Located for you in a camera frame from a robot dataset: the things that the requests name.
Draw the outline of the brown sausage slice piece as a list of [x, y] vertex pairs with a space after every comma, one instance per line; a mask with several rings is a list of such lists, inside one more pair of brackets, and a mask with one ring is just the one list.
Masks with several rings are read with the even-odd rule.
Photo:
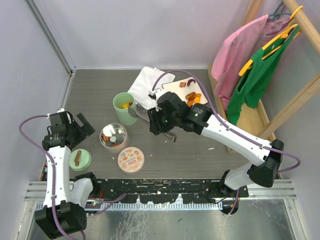
[[102, 136], [102, 139], [103, 139], [105, 142], [109, 142], [109, 141], [110, 141], [110, 137], [109, 137], [109, 136]]

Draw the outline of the round silver tin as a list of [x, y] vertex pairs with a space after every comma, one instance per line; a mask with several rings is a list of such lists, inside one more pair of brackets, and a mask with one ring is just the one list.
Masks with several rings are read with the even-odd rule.
[[129, 137], [123, 125], [111, 123], [101, 130], [99, 140], [108, 152], [116, 154], [128, 146]]

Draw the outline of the yellow corn piece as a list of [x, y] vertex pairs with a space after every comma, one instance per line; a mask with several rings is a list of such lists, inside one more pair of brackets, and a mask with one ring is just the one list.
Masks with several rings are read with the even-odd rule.
[[122, 109], [127, 109], [130, 107], [130, 104], [129, 103], [125, 103], [121, 106]]

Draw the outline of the tall green canister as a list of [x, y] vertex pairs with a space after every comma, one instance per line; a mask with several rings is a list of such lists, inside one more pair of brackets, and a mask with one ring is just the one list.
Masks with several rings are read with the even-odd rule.
[[[129, 92], [121, 92], [113, 98], [113, 107], [116, 115], [123, 125], [133, 125], [138, 119], [130, 114], [130, 111], [136, 111], [136, 101], [132, 94]], [[133, 103], [127, 109], [122, 109], [123, 104]]]

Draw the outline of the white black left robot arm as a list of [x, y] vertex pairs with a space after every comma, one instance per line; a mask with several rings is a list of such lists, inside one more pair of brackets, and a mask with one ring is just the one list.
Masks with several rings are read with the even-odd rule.
[[88, 198], [100, 193], [100, 185], [92, 173], [78, 175], [70, 184], [72, 149], [95, 132], [82, 113], [73, 115], [60, 109], [48, 116], [50, 126], [42, 141], [47, 161], [47, 185], [43, 208], [34, 213], [34, 220], [51, 240], [83, 232], [87, 227], [85, 206]]

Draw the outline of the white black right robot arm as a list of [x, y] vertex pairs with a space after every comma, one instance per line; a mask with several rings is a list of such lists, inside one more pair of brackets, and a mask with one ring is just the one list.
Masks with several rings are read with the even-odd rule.
[[231, 197], [249, 184], [265, 188], [273, 186], [282, 161], [282, 141], [258, 138], [226, 123], [203, 104], [188, 106], [173, 92], [157, 89], [150, 91], [148, 96], [156, 102], [156, 106], [147, 111], [151, 133], [159, 135], [179, 127], [185, 132], [214, 139], [249, 160], [246, 165], [224, 172], [218, 187], [223, 196]]

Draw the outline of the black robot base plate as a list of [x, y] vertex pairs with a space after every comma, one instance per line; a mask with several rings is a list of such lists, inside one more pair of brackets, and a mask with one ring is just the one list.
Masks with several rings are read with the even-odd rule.
[[89, 200], [113, 201], [122, 194], [123, 204], [175, 203], [179, 197], [183, 204], [216, 203], [218, 199], [234, 198], [235, 193], [223, 194], [215, 179], [116, 179], [98, 178], [93, 183]]

